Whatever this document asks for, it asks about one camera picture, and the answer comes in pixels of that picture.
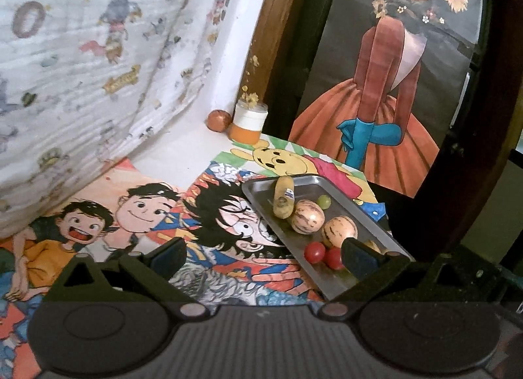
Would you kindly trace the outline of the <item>white orange plastic jar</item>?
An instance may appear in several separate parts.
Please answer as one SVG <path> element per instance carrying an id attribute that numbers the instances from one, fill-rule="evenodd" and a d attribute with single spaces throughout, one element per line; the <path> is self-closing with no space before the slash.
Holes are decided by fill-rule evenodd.
<path id="1" fill-rule="evenodd" d="M 240 144 L 256 144 L 260 140 L 267 116 L 266 104 L 258 103 L 249 106 L 244 101 L 237 101 L 229 128 L 229 138 Z"/>

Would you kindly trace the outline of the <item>green grape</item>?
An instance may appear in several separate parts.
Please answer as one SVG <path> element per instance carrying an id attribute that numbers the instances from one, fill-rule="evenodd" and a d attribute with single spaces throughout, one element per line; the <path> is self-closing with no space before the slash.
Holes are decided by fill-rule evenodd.
<path id="1" fill-rule="evenodd" d="M 322 210 L 327 210 L 331 206 L 331 197 L 329 195 L 321 195 L 317 198 L 316 203 Z"/>

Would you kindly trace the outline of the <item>striped pepino melon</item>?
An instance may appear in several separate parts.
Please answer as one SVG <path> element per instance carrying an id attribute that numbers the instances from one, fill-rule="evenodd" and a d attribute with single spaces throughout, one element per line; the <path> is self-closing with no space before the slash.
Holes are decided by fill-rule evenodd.
<path id="1" fill-rule="evenodd" d="M 315 202 L 302 199 L 294 205 L 289 219 L 292 229 L 301 235 L 312 235 L 325 224 L 325 213 Z"/>
<path id="2" fill-rule="evenodd" d="M 358 228 L 348 216 L 336 216 L 323 225 L 321 237 L 327 248 L 340 248 L 347 238 L 358 238 Z"/>

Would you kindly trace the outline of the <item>girl in orange dress poster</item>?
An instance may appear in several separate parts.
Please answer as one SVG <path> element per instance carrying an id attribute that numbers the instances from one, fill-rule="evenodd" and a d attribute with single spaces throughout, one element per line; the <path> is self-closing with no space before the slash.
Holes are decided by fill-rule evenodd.
<path id="1" fill-rule="evenodd" d="M 482 0 L 333 0 L 290 138 L 417 194 L 464 96 Z"/>

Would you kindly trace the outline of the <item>brown wooden post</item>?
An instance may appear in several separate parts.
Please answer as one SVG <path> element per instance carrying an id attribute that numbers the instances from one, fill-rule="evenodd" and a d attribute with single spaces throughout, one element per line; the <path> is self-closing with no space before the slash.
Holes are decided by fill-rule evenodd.
<path id="1" fill-rule="evenodd" d="M 263 0 L 250 43 L 239 95 L 269 101 L 269 84 L 278 74 L 304 0 Z"/>

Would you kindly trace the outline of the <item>red cherry tomato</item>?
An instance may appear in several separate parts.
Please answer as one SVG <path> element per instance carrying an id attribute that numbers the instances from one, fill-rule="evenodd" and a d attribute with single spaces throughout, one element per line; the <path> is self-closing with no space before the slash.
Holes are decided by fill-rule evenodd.
<path id="1" fill-rule="evenodd" d="M 341 259 L 341 250 L 338 247 L 332 247 L 327 250 L 324 257 L 324 263 L 333 271 L 340 271 L 344 269 Z"/>
<path id="2" fill-rule="evenodd" d="M 320 242 L 312 242 L 306 246 L 303 257 L 311 265 L 321 263 L 325 258 L 326 248 Z"/>

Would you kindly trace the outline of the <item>metal baking tray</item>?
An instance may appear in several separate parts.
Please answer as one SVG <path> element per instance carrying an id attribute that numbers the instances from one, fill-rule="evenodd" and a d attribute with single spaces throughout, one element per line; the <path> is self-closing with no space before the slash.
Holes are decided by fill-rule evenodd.
<path id="1" fill-rule="evenodd" d="M 328 300 L 337 299 L 379 267 L 386 253 L 411 255 L 331 181 L 314 174 L 254 179 L 242 184 L 252 207 Z M 348 238 L 371 250 L 341 265 Z"/>

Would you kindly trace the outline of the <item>long yellow banana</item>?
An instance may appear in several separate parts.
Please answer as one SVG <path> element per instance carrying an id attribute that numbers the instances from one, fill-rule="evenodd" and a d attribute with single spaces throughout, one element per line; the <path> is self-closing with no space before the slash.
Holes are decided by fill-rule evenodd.
<path id="1" fill-rule="evenodd" d="M 372 240 L 368 240 L 364 243 L 367 247 L 369 247 L 371 250 L 376 251 L 377 253 L 382 253 L 382 250 L 380 247 Z"/>

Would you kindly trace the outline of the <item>white patterned quilt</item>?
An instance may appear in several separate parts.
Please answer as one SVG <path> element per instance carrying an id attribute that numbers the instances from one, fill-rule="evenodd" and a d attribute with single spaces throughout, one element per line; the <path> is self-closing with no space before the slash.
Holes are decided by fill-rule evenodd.
<path id="1" fill-rule="evenodd" d="M 1 0 L 1 234 L 161 129 L 200 92 L 228 0 Z"/>

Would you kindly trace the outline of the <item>short yellow banana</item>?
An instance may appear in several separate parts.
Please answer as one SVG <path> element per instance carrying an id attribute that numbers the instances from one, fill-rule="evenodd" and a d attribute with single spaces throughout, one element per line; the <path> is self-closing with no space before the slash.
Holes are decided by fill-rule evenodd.
<path id="1" fill-rule="evenodd" d="M 274 197 L 273 214 L 279 219 L 289 218 L 294 211 L 294 180 L 291 176 L 280 176 L 277 179 Z"/>

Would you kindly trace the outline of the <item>small brown onion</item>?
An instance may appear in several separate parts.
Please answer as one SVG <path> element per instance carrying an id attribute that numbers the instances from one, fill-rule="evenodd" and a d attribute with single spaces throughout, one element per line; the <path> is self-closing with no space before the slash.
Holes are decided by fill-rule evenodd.
<path id="1" fill-rule="evenodd" d="M 227 130 L 232 121 L 232 116 L 224 110 L 213 110 L 208 114 L 207 127 L 211 131 L 222 133 Z"/>

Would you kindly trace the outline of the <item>colourful cartoon drawing mat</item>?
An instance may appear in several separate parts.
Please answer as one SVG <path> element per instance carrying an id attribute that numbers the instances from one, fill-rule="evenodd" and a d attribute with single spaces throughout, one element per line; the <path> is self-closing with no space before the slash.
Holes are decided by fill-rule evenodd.
<path id="1" fill-rule="evenodd" d="M 300 304 L 323 295 L 244 197 L 244 181 L 317 174 L 373 219 L 385 208 L 365 177 L 340 162 L 272 137 L 233 144 L 186 190 L 139 174 L 123 161 L 60 208 L 1 243 L 1 375 L 31 378 L 38 368 L 27 326 L 73 256 L 97 262 L 149 253 L 174 238 L 187 260 L 171 282 L 207 304 Z"/>

